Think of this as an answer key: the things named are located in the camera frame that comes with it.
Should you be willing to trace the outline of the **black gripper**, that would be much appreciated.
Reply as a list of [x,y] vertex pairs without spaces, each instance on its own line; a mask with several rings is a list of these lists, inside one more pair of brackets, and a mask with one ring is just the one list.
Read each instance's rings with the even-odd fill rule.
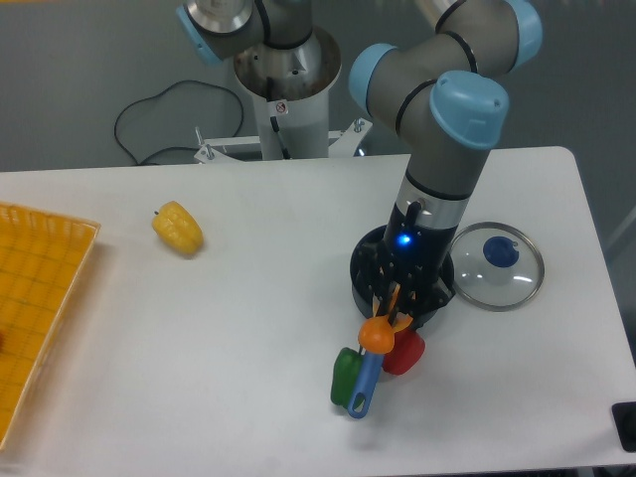
[[391,282],[368,286],[370,318],[396,321],[403,314],[412,319],[409,328],[420,328],[451,301],[454,268],[448,251],[456,230],[420,226],[415,212],[404,214],[393,206],[377,245],[380,267]]

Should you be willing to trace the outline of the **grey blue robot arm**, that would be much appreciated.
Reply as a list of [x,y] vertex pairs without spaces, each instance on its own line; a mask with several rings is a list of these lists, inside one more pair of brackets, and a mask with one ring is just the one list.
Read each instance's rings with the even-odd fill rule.
[[[407,51],[369,46],[349,74],[355,103],[411,150],[389,221],[352,253],[352,294],[364,316],[404,314],[414,327],[454,296],[450,245],[509,109],[497,79],[543,42],[528,1],[425,1],[421,9],[430,39]],[[205,63],[233,61],[264,159],[327,154],[327,94],[341,57],[310,2],[187,1],[176,14]]]

